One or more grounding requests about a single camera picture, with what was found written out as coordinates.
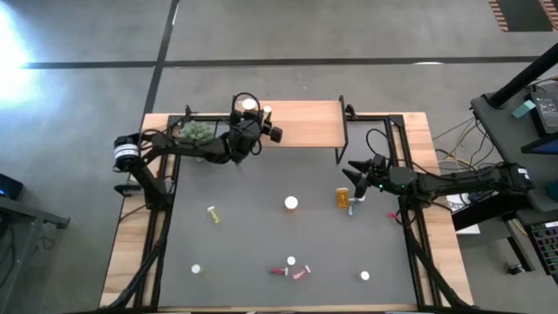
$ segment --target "electronic device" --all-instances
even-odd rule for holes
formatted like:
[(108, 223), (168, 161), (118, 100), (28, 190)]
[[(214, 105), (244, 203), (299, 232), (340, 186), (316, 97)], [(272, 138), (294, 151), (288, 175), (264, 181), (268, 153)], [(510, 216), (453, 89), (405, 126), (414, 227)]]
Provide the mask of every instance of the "electronic device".
[(558, 102), (542, 87), (530, 92), (528, 99), (533, 101), (535, 107), (531, 110), (534, 126), (539, 136), (558, 132)]
[(521, 148), (525, 154), (558, 154), (558, 133), (547, 135)]
[(8, 197), (14, 201), (19, 199), (24, 184), (0, 174), (0, 197)]

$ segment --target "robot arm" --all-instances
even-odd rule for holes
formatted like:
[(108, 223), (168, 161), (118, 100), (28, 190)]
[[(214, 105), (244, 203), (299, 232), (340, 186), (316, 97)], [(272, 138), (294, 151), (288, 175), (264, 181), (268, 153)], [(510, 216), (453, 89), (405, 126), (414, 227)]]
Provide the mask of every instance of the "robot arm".
[(349, 161), (358, 172), (343, 169), (355, 185), (355, 197), (364, 195), (368, 187), (379, 188), (409, 201), (427, 206), (444, 195), (496, 191), (509, 195), (525, 194), (534, 188), (527, 170), (517, 164), (499, 163), (480, 170), (436, 175), (416, 173), (407, 167), (387, 167), (385, 157), (376, 155), (367, 161)]
[[(187, 107), (186, 115), (180, 119), (180, 122), (190, 121), (191, 113)], [(273, 127), (271, 123), (271, 113), (264, 119), (264, 113), (259, 107), (258, 110), (244, 112), (233, 109), (228, 124), (228, 132), (202, 143), (170, 137), (162, 132), (119, 136), (114, 141), (114, 167), (121, 172), (130, 173), (136, 179), (144, 191), (147, 208), (166, 210), (172, 202), (165, 190), (164, 181), (155, 179), (147, 168), (155, 158), (163, 154), (175, 154), (201, 157), (215, 164), (229, 161), (240, 163), (250, 154), (263, 135), (268, 135), (277, 143), (282, 138), (282, 129)], [(151, 149), (141, 155), (141, 143), (145, 141), (151, 143)]]

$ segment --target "black stand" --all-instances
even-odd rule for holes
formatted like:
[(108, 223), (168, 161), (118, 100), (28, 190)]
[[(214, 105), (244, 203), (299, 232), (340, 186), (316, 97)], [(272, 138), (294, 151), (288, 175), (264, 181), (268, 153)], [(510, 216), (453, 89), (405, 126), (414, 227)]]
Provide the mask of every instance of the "black stand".
[(63, 218), (58, 215), (47, 213), (43, 210), (29, 207), (20, 201), (13, 201), (7, 197), (0, 197), (0, 213), (2, 213), (2, 222), (0, 222), (0, 236), (4, 236), (11, 223), (21, 222), (29, 223), (31, 230), (28, 232), (23, 246), (17, 250), (16, 263), (3, 287), (5, 295), (4, 302), (0, 304), (0, 313), (4, 313), (11, 293), (21, 283), (21, 272), (27, 267), (27, 264), (33, 254), (35, 241), (42, 232), (43, 223), (52, 223), (57, 229), (66, 229), (70, 218)]

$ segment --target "wooden platform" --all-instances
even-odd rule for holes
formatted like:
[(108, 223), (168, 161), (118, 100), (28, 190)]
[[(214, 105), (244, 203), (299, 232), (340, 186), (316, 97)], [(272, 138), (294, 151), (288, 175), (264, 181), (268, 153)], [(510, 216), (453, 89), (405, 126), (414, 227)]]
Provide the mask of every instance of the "wooden platform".
[[(295, 102), (281, 102), (274, 101), (268, 102), (265, 106), (274, 107), (273, 121), (274, 126), (282, 127), (285, 130), (290, 130), (289, 133), (294, 133), (292, 130), (295, 129), (296, 125), (293, 124), (289, 126), (288, 120), (292, 120), (290, 114), (280, 112), (281, 108), (292, 108), (293, 111), (296, 110)], [(307, 103), (306, 106), (308, 110), (305, 114), (309, 114), (313, 117), (314, 123), (305, 126), (304, 132), (310, 132), (310, 134), (321, 134), (329, 122), (334, 122), (334, 108), (333, 104), (339, 106), (338, 101), (330, 102), (297, 102), (299, 105)], [(316, 110), (319, 104), (328, 104), (329, 111), (324, 114), (317, 114)], [(434, 152), (434, 147), (432, 144), (432, 136), (430, 134), (430, 129), (428, 126), (428, 121), (425, 113), (360, 113), (359, 115), (386, 115), (386, 114), (401, 114), (405, 118), (405, 126), (407, 139), (409, 146), (411, 148), (411, 155), (413, 161), (434, 173), (439, 173), (438, 160)], [(154, 113), (146, 115), (143, 129), (147, 128), (157, 128), (163, 130), (167, 125), (167, 118), (169, 114), (167, 113)], [(335, 140), (327, 140), (326, 137), (317, 136), (316, 143), (314, 147), (342, 147), (344, 143), (343, 135), (343, 122), (342, 116), (339, 115), (339, 121), (341, 122), (341, 128), (337, 129), (338, 133), (335, 135)], [(305, 137), (300, 140), (296, 136), (285, 140), (282, 143), (286, 147), (300, 147), (304, 142), (309, 143), (310, 136)], [(397, 143), (397, 148), (400, 149), (400, 143)], [(167, 167), (167, 174), (171, 174), (172, 165), (174, 163), (174, 157), (169, 156), (169, 162)], [(155, 173), (159, 168), (159, 161), (155, 160), (150, 165), (150, 169)], [(134, 196), (125, 200), (122, 215), (134, 210), (135, 208), (143, 204), (143, 196)], [(115, 237), (114, 246), (112, 249), (112, 257), (109, 264), (109, 268), (106, 274), (105, 286), (103, 293), (99, 302), (99, 305), (107, 305), (112, 302), (118, 294), (126, 287), (132, 278), (133, 274), (136, 272), (140, 266), (141, 252), (143, 250), (144, 241), (146, 239), (146, 229), (148, 222), (149, 212), (146, 209), (141, 209), (133, 215), (128, 216), (118, 227), (117, 234)], [(425, 222), (428, 230), (433, 261), (436, 267), (441, 272), (442, 276), (446, 279), (449, 285), (457, 292), (459, 297), (469, 304), (473, 303), (473, 298), (471, 296), (471, 291), (469, 289), (469, 284), (466, 278), (465, 267), (461, 258), (459, 251), (459, 245), (457, 241), (457, 236), (453, 228), (452, 217), (448, 211), (442, 208), (437, 208), (432, 206), (425, 209)], [(153, 273), (154, 267), (150, 271), (150, 276), (147, 279), (147, 289), (145, 293), (144, 300), (148, 302), (151, 295), (151, 285), (153, 283)], [(423, 291), (426, 297), (426, 303), (432, 303), (432, 296), (430, 295), (430, 288), (428, 286), (428, 280), (425, 275), (424, 269), (421, 268), (421, 283), (423, 284)], [(340, 306), (319, 306), (319, 307), (304, 307), (296, 309), (246, 309), (247, 311), (404, 311), (416, 309), (415, 304), (376, 304), (373, 306), (356, 306), (356, 307), (340, 307)], [(160, 309), (160, 311), (191, 311), (193, 309)], [(220, 309), (200, 309), (196, 308), (196, 311), (244, 311), (245, 309), (232, 309), (232, 308), (220, 308)]]

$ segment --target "wooden table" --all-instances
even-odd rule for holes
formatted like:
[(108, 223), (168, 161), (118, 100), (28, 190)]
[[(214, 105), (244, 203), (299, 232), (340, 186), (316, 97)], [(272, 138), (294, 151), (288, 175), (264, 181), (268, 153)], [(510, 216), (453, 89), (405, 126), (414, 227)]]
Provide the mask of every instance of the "wooden table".
[[(304, 132), (322, 134), (317, 136), (315, 142), (311, 142), (309, 136), (285, 137), (282, 146), (285, 147), (342, 147), (343, 122), (340, 115), (341, 106), (339, 101), (310, 101), (290, 102), (272, 101), (262, 102), (262, 106), (273, 106), (273, 121), (275, 125), (283, 128), (285, 134)], [(283, 109), (288, 108), (292, 114), (285, 114)], [(428, 171), (439, 173), (438, 160), (432, 144), (432, 136), (428, 126), (425, 113), (359, 113), (359, 116), (374, 116), (386, 114), (400, 114), (405, 119), (407, 141), (411, 149), (412, 160)], [(167, 113), (152, 113), (146, 115), (142, 129), (155, 128), (163, 130), (167, 127)], [(305, 120), (303, 117), (311, 117), (312, 123), (306, 125), (306, 129), (300, 130), (300, 123), (294, 119)], [(264, 142), (264, 146), (276, 145)], [(396, 148), (401, 148), (400, 142), (396, 140)], [(149, 168), (156, 173), (160, 161), (155, 160)], [(169, 156), (167, 173), (171, 174), (174, 157)], [(125, 199), (122, 207), (122, 215), (143, 205), (143, 195), (136, 195)], [(448, 284), (457, 292), (459, 297), (469, 304), (473, 304), (473, 298), (466, 278), (465, 267), (459, 251), (457, 236), (453, 227), (452, 217), (445, 209), (431, 206), (424, 210), (425, 224), (428, 231), (432, 258), (434, 264), (446, 279)], [(126, 287), (136, 270), (140, 266), (141, 255), (146, 240), (147, 222), (149, 211), (141, 209), (129, 215), (119, 224), (109, 268), (106, 273), (105, 286), (99, 305), (108, 305)], [(153, 286), (153, 266), (147, 277), (147, 285), (144, 294), (144, 302), (148, 303)], [(419, 269), (426, 304), (432, 304), (429, 281), (424, 268)], [(379, 304), (379, 305), (352, 305), (352, 306), (304, 306), (289, 308), (218, 308), (218, 309), (160, 309), (160, 311), (411, 311), (416, 310), (416, 304)]]

